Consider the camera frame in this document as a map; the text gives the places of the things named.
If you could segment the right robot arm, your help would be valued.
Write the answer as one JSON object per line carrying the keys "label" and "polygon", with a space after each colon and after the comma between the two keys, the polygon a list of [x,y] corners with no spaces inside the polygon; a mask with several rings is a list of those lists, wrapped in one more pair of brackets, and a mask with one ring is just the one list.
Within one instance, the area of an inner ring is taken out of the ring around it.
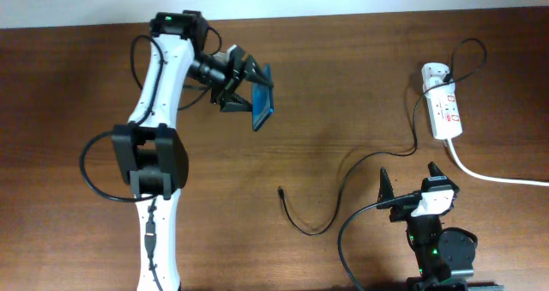
{"label": "right robot arm", "polygon": [[460,188],[434,162],[428,170],[419,190],[397,197],[381,168],[377,208],[389,209],[390,221],[407,224],[407,243],[419,267],[419,276],[406,281],[408,290],[466,290],[478,238],[462,228],[443,227],[441,217],[454,208]]}

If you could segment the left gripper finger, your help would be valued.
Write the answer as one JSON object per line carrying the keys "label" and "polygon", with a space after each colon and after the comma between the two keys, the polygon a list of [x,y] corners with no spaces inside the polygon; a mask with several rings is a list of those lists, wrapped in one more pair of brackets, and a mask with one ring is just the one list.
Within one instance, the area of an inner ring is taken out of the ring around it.
{"label": "left gripper finger", "polygon": [[237,93],[225,92],[220,99],[221,112],[252,112],[252,104]]}
{"label": "left gripper finger", "polygon": [[247,56],[244,61],[243,78],[248,82],[257,83],[269,88],[274,86],[272,79],[262,71],[259,64],[251,55]]}

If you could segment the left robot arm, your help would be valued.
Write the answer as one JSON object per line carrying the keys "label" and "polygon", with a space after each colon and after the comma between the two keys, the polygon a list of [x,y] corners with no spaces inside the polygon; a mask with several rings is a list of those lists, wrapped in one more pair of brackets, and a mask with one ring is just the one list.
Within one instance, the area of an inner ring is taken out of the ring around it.
{"label": "left robot arm", "polygon": [[260,66],[237,45],[206,53],[210,27],[198,11],[159,12],[149,28],[151,58],[140,99],[127,124],[114,126],[111,139],[139,218],[137,287],[179,290],[176,220],[189,176],[189,157],[176,129],[184,80],[205,85],[222,112],[251,112],[253,130],[274,112],[274,82],[270,65]]}

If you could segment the blue screen Galaxy smartphone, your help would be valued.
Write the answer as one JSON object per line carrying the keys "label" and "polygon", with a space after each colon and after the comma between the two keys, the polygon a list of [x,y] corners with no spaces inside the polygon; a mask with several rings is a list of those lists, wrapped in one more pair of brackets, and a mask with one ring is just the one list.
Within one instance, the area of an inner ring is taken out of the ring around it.
{"label": "blue screen Galaxy smartphone", "polygon": [[253,82],[252,93],[252,129],[257,132],[274,113],[273,88],[259,82]]}

